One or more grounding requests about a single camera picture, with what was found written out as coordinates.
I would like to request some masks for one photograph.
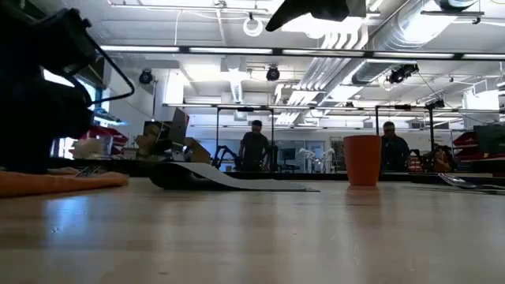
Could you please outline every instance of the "desk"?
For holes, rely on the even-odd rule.
[[[505,198],[381,183],[0,200],[1,283],[502,283]]]

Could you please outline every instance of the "fluorescent light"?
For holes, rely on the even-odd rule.
[[[271,48],[225,48],[225,47],[190,47],[194,54],[271,54]]]
[[[310,106],[269,106],[272,110],[309,110]]]
[[[294,126],[295,129],[322,129],[322,127],[311,127],[311,126]]]
[[[259,109],[261,108],[261,106],[258,106],[258,105],[245,105],[245,104],[233,104],[233,105],[218,105],[218,107],[221,107],[221,108],[230,108],[230,109],[238,109],[238,108],[242,108],[242,107],[252,107],[254,109]]]
[[[505,60],[505,54],[465,54],[463,59],[475,59],[475,60],[489,60],[489,59],[502,59]]]
[[[381,58],[453,58],[455,54],[450,53],[429,53],[429,52],[382,52],[377,51],[373,53],[373,57]]]
[[[311,55],[318,57],[360,58],[365,52],[353,50],[283,50],[285,55]]]
[[[316,110],[362,110],[360,107],[340,107],[340,106],[329,106],[329,107],[323,107],[323,106],[318,106],[316,107]]]
[[[101,46],[104,51],[117,51],[117,52],[154,52],[154,53],[177,53],[179,47],[142,47],[142,46]]]
[[[197,96],[189,97],[184,99],[186,103],[196,103],[196,104],[220,104],[221,97],[218,96]]]
[[[164,107],[213,107],[210,104],[200,103],[164,103]]]
[[[338,121],[365,121],[370,119],[368,115],[328,115],[325,119],[338,120]]]

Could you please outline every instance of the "security camera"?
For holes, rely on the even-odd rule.
[[[387,78],[387,81],[391,84],[400,84],[406,78],[411,77],[412,74],[419,72],[417,64],[405,64],[399,69],[392,70],[391,75]]]
[[[142,74],[139,77],[139,82],[141,84],[150,84],[154,77],[152,76],[152,70],[151,69],[144,69],[142,70]]]
[[[281,73],[277,69],[276,65],[271,65],[267,71],[267,80],[270,82],[277,81],[281,77]]]

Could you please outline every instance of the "dome camera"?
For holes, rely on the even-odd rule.
[[[139,82],[141,84],[150,84],[154,77],[152,76],[152,70],[151,69],[144,69],[142,70],[142,74],[139,77]]]
[[[281,77],[281,73],[276,65],[271,65],[267,71],[267,80],[270,82],[277,81]]]

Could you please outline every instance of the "orange cup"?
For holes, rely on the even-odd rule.
[[[351,185],[375,186],[380,174],[382,139],[377,135],[344,138],[347,177]]]

